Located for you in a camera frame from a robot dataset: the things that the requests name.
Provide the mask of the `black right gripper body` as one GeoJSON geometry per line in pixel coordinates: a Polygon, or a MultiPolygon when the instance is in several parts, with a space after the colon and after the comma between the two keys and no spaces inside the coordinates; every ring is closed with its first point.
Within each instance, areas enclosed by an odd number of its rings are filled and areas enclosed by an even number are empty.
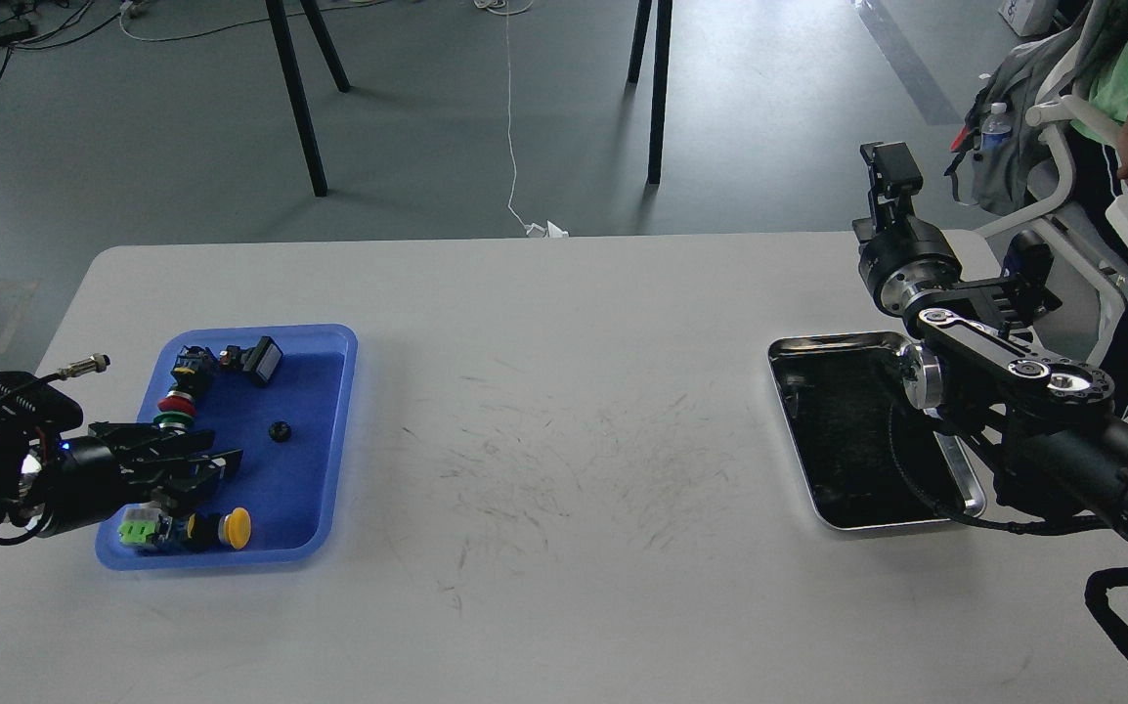
{"type": "Polygon", "coordinates": [[[917,220],[913,236],[880,235],[860,253],[860,280],[880,311],[904,316],[922,294],[961,281],[962,264],[936,226],[917,220]]]}

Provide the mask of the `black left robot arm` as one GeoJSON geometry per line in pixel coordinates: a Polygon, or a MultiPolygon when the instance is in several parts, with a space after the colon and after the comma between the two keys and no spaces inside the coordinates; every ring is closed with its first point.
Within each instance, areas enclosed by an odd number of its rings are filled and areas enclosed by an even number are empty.
{"type": "Polygon", "coordinates": [[[219,362],[185,347],[171,387],[144,423],[94,422],[63,438],[83,412],[58,380],[103,373],[108,357],[81,358],[54,373],[0,373],[0,547],[50,538],[123,511],[120,543],[131,549],[243,549],[252,538],[246,508],[202,512],[221,482],[238,475],[243,451],[212,451],[215,433],[196,429],[195,405],[219,362]]]}

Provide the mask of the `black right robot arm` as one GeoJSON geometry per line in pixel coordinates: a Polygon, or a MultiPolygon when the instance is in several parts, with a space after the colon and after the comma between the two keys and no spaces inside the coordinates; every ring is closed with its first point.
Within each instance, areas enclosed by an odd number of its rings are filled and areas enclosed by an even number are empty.
{"type": "MultiPolygon", "coordinates": [[[[1114,417],[1112,378],[1096,366],[1020,338],[1060,307],[1046,287],[1050,246],[1023,231],[999,278],[967,282],[936,226],[914,214],[923,177],[907,146],[860,147],[871,215],[854,220],[858,272],[873,302],[904,322],[911,342],[890,378],[904,412],[926,412],[993,470],[1002,505],[1030,516],[997,523],[1017,535],[1110,529],[1128,543],[1128,423],[1114,417]]],[[[1128,627],[1107,601],[1128,567],[1095,572],[1084,602],[1128,661],[1128,627]]]]}

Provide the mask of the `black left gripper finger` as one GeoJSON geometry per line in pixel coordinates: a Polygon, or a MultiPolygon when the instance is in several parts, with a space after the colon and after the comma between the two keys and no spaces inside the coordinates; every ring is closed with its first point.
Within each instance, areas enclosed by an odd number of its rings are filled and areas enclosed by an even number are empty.
{"type": "Polygon", "coordinates": [[[144,494],[139,501],[161,507],[171,517],[192,514],[215,495],[226,478],[239,475],[241,463],[243,450],[148,461],[141,468],[146,478],[140,482],[144,494]]]}
{"type": "Polygon", "coordinates": [[[107,445],[122,466],[208,452],[215,442],[214,429],[179,429],[152,423],[94,422],[90,435],[107,445]]]}

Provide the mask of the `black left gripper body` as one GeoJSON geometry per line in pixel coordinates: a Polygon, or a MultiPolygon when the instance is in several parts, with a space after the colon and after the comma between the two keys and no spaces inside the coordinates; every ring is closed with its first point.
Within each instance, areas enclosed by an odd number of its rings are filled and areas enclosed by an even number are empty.
{"type": "Polygon", "coordinates": [[[47,449],[32,447],[27,466],[36,468],[27,498],[42,505],[39,538],[100,523],[123,505],[142,504],[150,487],[129,445],[80,435],[47,449]]]}

